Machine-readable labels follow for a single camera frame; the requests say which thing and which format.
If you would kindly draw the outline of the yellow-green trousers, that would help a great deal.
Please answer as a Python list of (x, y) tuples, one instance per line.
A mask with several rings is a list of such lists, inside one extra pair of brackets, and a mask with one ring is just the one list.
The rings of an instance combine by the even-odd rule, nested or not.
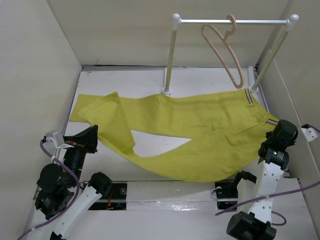
[[(187, 182), (224, 180), (258, 156), (278, 119), (246, 89), (174, 98), (80, 94), (70, 121), (98, 127), (107, 148), (152, 173)], [(187, 138), (165, 153), (135, 153), (132, 132)]]

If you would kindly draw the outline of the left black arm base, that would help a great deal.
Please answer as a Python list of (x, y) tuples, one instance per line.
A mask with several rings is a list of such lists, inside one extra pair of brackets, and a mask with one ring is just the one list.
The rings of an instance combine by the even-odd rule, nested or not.
[(128, 183), (116, 181), (112, 184), (110, 193), (97, 200), (90, 211), (122, 211), (127, 209), (127, 187)]

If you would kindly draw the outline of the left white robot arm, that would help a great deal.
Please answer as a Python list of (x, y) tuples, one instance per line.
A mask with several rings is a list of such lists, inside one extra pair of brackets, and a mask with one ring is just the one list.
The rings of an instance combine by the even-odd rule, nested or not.
[(102, 172), (94, 173), (81, 188), (80, 177), (86, 155), (98, 149), (98, 126), (93, 125), (71, 136), (60, 131), (45, 134), (41, 150), (51, 159), (40, 172), (36, 184), (32, 227), (25, 240), (66, 240), (84, 213), (112, 191), (112, 180)]

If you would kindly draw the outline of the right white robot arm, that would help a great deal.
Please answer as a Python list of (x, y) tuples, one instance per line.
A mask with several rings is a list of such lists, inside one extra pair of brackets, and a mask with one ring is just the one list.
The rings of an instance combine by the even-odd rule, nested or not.
[(226, 233), (236, 240), (273, 240), (272, 194), (289, 163), (286, 149), (295, 144), (297, 127), (287, 121), (271, 121), (275, 128), (266, 133), (258, 150), (257, 174), (242, 171), (231, 184), (232, 193), (241, 203), (227, 225)]

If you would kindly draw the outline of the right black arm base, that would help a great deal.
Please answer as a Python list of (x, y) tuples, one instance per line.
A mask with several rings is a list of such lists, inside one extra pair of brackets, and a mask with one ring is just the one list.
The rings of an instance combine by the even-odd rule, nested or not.
[(237, 186), (241, 180), (249, 181), (255, 184), (257, 181), (257, 177), (248, 171), (242, 170), (235, 175), (233, 181), (224, 180), (215, 183), (215, 188), (211, 192), (211, 195), (216, 198), (218, 210), (225, 210), (237, 204)]

